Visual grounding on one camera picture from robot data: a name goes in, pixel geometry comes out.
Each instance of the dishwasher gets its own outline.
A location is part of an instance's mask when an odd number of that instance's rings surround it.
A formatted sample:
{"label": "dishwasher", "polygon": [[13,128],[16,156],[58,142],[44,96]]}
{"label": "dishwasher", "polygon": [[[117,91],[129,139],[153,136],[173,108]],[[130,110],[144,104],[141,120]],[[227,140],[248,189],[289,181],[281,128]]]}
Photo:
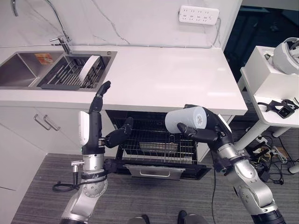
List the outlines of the dishwasher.
{"label": "dishwasher", "polygon": [[130,137],[120,144],[115,161],[118,174],[157,179],[200,180],[211,168],[198,164],[197,143],[165,127],[166,113],[106,110],[115,129],[134,119]]}

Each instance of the white cabinet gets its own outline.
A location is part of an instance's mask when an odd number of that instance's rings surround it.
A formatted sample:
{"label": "white cabinet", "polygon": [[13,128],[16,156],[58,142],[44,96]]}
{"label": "white cabinet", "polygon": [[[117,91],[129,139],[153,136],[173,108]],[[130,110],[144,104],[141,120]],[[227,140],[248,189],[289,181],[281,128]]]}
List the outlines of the white cabinet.
{"label": "white cabinet", "polygon": [[78,146],[60,130],[56,131],[50,127],[43,120],[44,116],[33,107],[0,107],[0,123],[44,152],[77,151],[79,154]]}
{"label": "white cabinet", "polygon": [[0,124],[0,217],[10,224],[46,153]]}
{"label": "white cabinet", "polygon": [[37,107],[36,109],[44,116],[47,115],[48,121],[55,127],[60,127],[59,131],[74,142],[77,148],[80,148],[78,114],[80,111],[87,112],[88,110],[49,107]]}
{"label": "white cabinet", "polygon": [[31,167],[39,166],[46,153],[1,124],[0,136],[0,187],[16,191],[32,172]]}
{"label": "white cabinet", "polygon": [[[65,135],[68,139],[74,142],[77,146],[77,149],[81,148],[79,142],[79,119],[78,114],[80,111],[88,112],[88,109],[67,109],[67,108],[48,108],[48,107],[37,107],[36,108],[43,116],[47,115],[51,124],[54,127],[60,127],[59,131]],[[110,132],[115,130],[113,127],[107,113],[101,111],[102,117],[102,136],[108,135]],[[105,156],[115,156],[117,147],[109,149],[106,148]],[[70,153],[70,154],[80,154],[80,150],[72,150],[71,152],[62,150],[62,151],[53,151],[55,153]]]}
{"label": "white cabinet", "polygon": [[[0,123],[46,153],[81,154],[78,113],[87,109],[0,106]],[[102,135],[115,130],[101,111]],[[106,149],[115,156],[117,148]]]}

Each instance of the wire rack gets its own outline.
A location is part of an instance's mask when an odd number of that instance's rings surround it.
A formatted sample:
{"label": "wire rack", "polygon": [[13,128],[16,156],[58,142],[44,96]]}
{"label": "wire rack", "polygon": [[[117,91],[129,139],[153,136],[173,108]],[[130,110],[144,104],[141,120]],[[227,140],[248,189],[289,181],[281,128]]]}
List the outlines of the wire rack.
{"label": "wire rack", "polygon": [[100,79],[101,60],[91,67],[84,81],[79,80],[79,74],[88,58],[70,58],[69,62],[61,65],[47,84],[79,85],[80,88],[93,88]]}
{"label": "wire rack", "polygon": [[195,144],[181,134],[133,129],[120,147],[125,160],[197,164]]}

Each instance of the faucet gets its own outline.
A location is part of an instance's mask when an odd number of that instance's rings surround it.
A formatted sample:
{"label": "faucet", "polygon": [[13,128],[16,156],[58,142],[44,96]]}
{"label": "faucet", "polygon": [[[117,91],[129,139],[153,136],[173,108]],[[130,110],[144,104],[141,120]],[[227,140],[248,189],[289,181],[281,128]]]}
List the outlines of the faucet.
{"label": "faucet", "polygon": [[64,41],[64,36],[58,36],[57,38],[51,39],[50,42],[52,41],[59,41],[59,44],[53,44],[53,45],[61,45],[64,49],[64,51],[69,55],[71,54],[71,49],[67,42]]}
{"label": "faucet", "polygon": [[[57,13],[56,9],[54,8],[54,6],[52,5],[52,3],[51,3],[49,0],[44,0],[44,1],[47,2],[48,5],[52,8],[52,10],[53,10],[53,12],[54,12],[54,14],[55,14],[55,16],[56,16],[56,18],[57,18],[59,24],[60,24],[60,27],[61,27],[61,29],[62,29],[62,32],[63,32],[63,34],[64,34],[64,36],[65,36],[65,38],[66,38],[66,41],[67,41],[67,42],[71,41],[71,38],[67,35],[66,30],[65,30],[64,26],[62,25],[62,22],[61,22],[61,20],[60,20],[60,18],[59,18],[59,16],[58,16],[58,13]],[[13,14],[14,14],[15,16],[19,16],[19,15],[18,15],[18,12],[17,12],[17,9],[16,9],[16,7],[15,7],[15,0],[10,0],[10,4],[11,4],[11,9],[12,9],[12,11],[13,11]],[[61,43],[61,45],[62,45],[63,48],[64,48],[64,46],[66,45],[66,43],[63,41],[63,44]]]}

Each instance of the dish drying rack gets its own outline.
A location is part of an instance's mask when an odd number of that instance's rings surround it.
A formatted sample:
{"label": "dish drying rack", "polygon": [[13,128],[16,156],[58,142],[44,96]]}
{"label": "dish drying rack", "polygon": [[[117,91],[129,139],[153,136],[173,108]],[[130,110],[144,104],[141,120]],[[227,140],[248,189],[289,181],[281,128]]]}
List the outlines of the dish drying rack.
{"label": "dish drying rack", "polygon": [[61,65],[55,75],[47,84],[77,85],[80,88],[94,88],[99,81],[99,72],[103,63],[99,59],[88,71],[83,82],[79,80],[79,74],[88,61],[88,58],[69,58],[66,65]]}

